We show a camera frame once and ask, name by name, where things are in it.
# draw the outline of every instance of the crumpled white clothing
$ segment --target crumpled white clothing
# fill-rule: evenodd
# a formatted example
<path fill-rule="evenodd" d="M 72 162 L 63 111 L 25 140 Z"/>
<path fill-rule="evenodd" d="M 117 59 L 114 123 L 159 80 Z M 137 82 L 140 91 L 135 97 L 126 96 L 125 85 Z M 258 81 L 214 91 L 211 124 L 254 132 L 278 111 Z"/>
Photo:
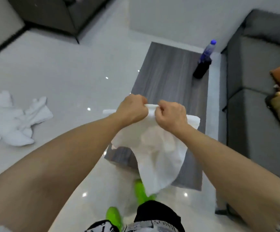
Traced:
<path fill-rule="evenodd" d="M 48 109 L 46 97 L 33 99 L 32 105 L 26 109 L 13 106 L 9 91 L 0 93 L 0 139 L 12 146 L 33 144 L 31 126 L 53 118 Z"/>
<path fill-rule="evenodd" d="M 131 148 L 138 162 L 146 195 L 152 195 L 169 186 L 177 178 L 187 146 L 157 124 L 155 109 L 158 105 L 146 106 L 149 109 L 148 116 L 119 131 L 112 140 L 112 145 L 116 148 Z M 103 114 L 109 115 L 115 111 L 104 110 Z M 187 115 L 187 121 L 192 127 L 199 127 L 199 117 Z"/>

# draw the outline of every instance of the gray sofa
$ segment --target gray sofa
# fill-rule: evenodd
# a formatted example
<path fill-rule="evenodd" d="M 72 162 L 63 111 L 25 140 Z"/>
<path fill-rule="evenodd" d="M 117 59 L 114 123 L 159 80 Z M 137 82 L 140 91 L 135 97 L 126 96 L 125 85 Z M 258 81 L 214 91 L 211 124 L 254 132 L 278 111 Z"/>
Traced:
<path fill-rule="evenodd" d="M 265 103 L 280 66 L 280 15 L 252 10 L 226 54 L 227 145 L 280 177 L 280 123 Z"/>
<path fill-rule="evenodd" d="M 19 16 L 33 23 L 78 35 L 108 0 L 9 0 Z"/>

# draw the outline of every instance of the bottle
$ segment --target bottle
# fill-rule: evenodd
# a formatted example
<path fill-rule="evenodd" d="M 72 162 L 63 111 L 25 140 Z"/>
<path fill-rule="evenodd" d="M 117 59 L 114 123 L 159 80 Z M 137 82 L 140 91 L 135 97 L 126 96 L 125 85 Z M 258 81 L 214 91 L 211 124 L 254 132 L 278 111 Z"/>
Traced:
<path fill-rule="evenodd" d="M 208 44 L 208 46 L 204 49 L 204 52 L 200 56 L 200 59 L 199 59 L 198 63 L 206 62 L 206 61 L 211 60 L 210 56 L 211 56 L 212 52 L 214 51 L 215 45 L 216 45 L 216 40 L 213 39 L 210 42 L 210 44 Z"/>

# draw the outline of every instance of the foot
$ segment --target foot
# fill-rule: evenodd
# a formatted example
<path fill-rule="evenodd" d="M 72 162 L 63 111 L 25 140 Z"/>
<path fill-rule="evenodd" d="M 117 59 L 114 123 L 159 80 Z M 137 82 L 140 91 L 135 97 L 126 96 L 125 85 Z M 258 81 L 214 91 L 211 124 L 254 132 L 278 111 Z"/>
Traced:
<path fill-rule="evenodd" d="M 136 194 L 139 206 L 149 200 L 156 199 L 156 195 L 151 195 L 149 197 L 146 195 L 145 188 L 144 188 L 144 185 L 143 185 L 141 179 L 138 179 L 135 181 L 135 194 Z"/>
<path fill-rule="evenodd" d="M 119 228 L 119 231 L 122 229 L 122 218 L 116 207 L 109 207 L 107 210 L 106 219 Z"/>

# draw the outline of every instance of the person's left arm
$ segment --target person's left arm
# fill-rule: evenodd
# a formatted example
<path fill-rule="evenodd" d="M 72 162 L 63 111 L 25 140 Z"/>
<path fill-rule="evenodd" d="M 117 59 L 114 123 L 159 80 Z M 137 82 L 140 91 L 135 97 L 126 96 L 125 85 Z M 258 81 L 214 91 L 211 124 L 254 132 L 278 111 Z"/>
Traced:
<path fill-rule="evenodd" d="M 148 115 L 146 103 L 131 94 L 116 113 L 58 136 L 0 174 L 0 225 L 13 232 L 48 231 L 114 136 Z"/>

